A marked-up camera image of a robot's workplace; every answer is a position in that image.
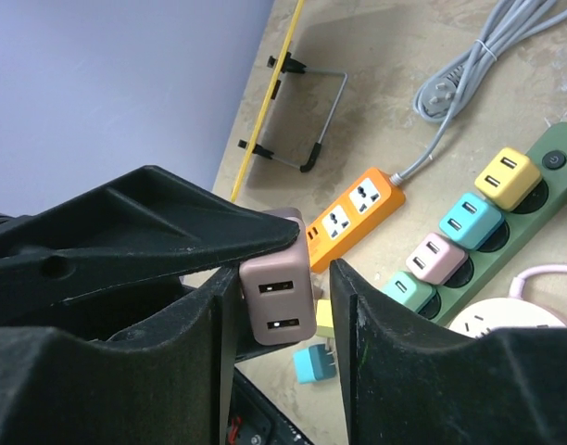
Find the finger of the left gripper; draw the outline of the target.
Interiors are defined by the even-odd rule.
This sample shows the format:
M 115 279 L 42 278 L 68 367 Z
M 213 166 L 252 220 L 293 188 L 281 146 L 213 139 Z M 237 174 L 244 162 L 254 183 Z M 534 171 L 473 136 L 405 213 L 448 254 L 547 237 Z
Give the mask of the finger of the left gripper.
M 298 236 L 295 222 L 144 166 L 0 224 L 0 315 L 236 264 Z

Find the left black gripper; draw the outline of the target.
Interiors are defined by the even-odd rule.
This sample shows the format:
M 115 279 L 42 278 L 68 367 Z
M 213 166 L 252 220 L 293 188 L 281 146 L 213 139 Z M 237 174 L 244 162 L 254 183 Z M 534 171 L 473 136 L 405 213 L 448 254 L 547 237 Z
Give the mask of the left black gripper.
M 252 332 L 242 278 L 238 271 L 239 292 L 235 303 L 238 335 L 236 362 L 244 362 L 281 350 L 283 345 L 265 346 Z M 286 417 L 241 371 L 234 369 L 233 388 L 227 425 L 231 445 L 313 445 L 313 442 Z

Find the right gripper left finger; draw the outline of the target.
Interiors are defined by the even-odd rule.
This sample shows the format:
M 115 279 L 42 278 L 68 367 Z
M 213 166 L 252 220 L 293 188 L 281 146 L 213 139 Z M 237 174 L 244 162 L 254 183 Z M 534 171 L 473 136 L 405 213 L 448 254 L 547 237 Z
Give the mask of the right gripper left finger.
M 239 311 L 222 268 L 106 341 L 0 327 L 0 444 L 221 444 Z

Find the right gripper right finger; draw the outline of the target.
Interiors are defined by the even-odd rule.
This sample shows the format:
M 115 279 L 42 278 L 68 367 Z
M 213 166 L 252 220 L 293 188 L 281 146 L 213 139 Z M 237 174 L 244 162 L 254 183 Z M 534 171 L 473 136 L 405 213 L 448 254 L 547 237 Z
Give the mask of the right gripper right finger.
M 480 339 L 434 324 L 330 265 L 352 444 L 567 444 L 567 328 Z

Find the teal usb charger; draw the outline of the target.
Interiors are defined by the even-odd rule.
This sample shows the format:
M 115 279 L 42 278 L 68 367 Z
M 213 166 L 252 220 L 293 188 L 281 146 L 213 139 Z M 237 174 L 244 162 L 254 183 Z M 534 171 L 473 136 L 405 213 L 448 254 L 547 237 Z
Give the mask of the teal usb charger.
M 500 210 L 474 193 L 463 194 L 439 222 L 444 235 L 468 250 L 477 250 L 502 224 Z

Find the yellow usb charger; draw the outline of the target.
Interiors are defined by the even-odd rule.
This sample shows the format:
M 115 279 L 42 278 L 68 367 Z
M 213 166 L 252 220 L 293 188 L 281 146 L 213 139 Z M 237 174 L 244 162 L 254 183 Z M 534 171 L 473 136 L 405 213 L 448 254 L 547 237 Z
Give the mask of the yellow usb charger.
M 479 173 L 474 185 L 498 207 L 512 211 L 541 180 L 541 172 L 530 158 L 506 146 Z

